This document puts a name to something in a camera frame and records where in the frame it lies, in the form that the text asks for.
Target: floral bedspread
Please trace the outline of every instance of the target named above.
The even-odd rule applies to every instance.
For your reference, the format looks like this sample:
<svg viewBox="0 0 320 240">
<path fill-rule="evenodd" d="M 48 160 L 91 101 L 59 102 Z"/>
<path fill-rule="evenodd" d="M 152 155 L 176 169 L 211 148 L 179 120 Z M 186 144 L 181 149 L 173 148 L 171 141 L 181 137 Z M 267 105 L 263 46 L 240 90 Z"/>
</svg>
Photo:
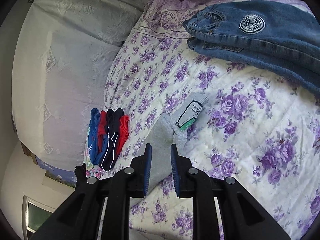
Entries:
<svg viewBox="0 0 320 240">
<path fill-rule="evenodd" d="M 192 91 L 210 101 L 188 130 L 185 152 L 209 176 L 234 176 L 292 239 L 320 210 L 320 100 L 272 72 L 191 51 L 182 22 L 208 5 L 242 0 L 151 0 L 113 62 L 105 108 L 130 116 L 130 136 L 108 173 L 85 155 L 87 175 L 129 166 L 160 114 Z M 297 0 L 275 0 L 309 11 Z M 130 227 L 166 239 L 192 238 L 192 200 L 172 175 L 131 209 Z"/>
</svg>

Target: round embroidered patch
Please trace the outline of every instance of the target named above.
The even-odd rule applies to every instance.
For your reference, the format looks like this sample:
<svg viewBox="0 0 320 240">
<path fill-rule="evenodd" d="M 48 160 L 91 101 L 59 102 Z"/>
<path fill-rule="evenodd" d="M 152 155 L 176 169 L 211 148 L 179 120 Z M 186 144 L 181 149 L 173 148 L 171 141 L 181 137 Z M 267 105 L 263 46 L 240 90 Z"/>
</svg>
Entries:
<svg viewBox="0 0 320 240">
<path fill-rule="evenodd" d="M 243 17 L 239 24 L 241 31 L 247 34 L 256 34 L 261 32 L 266 26 L 264 20 L 256 14 L 248 14 Z"/>
</svg>

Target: sock label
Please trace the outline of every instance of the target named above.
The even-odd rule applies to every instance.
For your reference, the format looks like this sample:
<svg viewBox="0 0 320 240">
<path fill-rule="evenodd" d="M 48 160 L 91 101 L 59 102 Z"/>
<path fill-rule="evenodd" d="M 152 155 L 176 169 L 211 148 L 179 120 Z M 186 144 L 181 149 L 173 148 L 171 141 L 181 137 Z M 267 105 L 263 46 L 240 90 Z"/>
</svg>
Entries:
<svg viewBox="0 0 320 240">
<path fill-rule="evenodd" d="M 180 128 L 181 131 L 188 129 L 201 113 L 202 109 L 202 104 L 195 100 L 192 100 L 185 111 L 180 115 L 178 121 L 176 122 L 176 125 Z"/>
</svg>

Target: white wall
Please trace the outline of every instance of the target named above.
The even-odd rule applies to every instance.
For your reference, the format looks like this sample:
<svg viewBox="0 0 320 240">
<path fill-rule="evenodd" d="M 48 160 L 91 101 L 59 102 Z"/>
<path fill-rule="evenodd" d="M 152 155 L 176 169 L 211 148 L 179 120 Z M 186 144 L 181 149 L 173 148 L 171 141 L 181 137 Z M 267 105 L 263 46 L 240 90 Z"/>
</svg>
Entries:
<svg viewBox="0 0 320 240">
<path fill-rule="evenodd" d="M 44 174 L 45 170 L 35 165 L 31 157 L 24 155 L 21 144 L 17 143 L 5 170 L 0 208 L 21 239 L 23 195 L 56 209 L 73 191 L 60 183 L 69 189 L 57 191 L 42 185 Z"/>
<path fill-rule="evenodd" d="M 18 141 L 11 122 L 11 79 L 13 57 L 23 21 L 31 6 L 18 0 L 0 26 L 0 188 L 5 167 Z"/>
</svg>

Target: blue denim jeans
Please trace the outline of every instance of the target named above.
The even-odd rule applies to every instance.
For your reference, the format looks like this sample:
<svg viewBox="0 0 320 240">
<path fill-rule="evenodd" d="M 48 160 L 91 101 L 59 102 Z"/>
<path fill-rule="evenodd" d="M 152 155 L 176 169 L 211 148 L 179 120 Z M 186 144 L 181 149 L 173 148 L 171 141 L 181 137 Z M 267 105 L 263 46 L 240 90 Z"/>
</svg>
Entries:
<svg viewBox="0 0 320 240">
<path fill-rule="evenodd" d="M 320 25 L 307 12 L 272 1 L 222 3 L 183 27 L 200 54 L 267 69 L 320 95 Z"/>
</svg>

